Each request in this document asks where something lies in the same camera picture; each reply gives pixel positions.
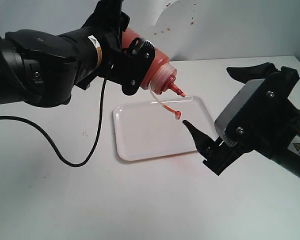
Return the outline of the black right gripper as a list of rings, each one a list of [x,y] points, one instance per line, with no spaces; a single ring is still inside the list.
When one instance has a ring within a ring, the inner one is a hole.
[[[256,151],[295,175],[300,175],[300,109],[289,100],[299,81],[296,69],[277,69],[271,62],[248,67],[227,67],[238,82],[265,79],[228,125],[237,142],[230,147],[219,137],[211,138],[189,121],[182,123],[192,136],[196,150],[215,174],[221,174],[243,154]]]

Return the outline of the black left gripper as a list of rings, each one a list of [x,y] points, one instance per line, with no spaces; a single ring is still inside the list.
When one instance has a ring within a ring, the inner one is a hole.
[[[134,95],[156,55],[154,45],[144,38],[136,37],[122,53],[122,35],[130,23],[130,17],[122,11],[123,0],[99,0],[83,24],[100,43],[102,54],[97,56],[100,65],[82,80],[82,87],[96,77],[121,85],[121,91]]]

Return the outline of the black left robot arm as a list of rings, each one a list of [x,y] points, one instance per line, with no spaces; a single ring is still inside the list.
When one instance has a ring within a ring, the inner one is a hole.
[[[100,0],[79,29],[59,35],[21,29],[0,37],[0,105],[25,102],[53,108],[70,102],[97,77],[134,95],[155,58],[151,42],[123,46],[130,18],[120,0]]]

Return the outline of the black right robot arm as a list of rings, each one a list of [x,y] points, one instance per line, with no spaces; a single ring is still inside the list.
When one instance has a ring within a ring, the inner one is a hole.
[[[243,86],[214,122],[217,139],[183,121],[203,164],[220,175],[242,155],[256,151],[300,178],[300,109],[289,100],[298,71],[277,69],[270,62],[226,70]]]

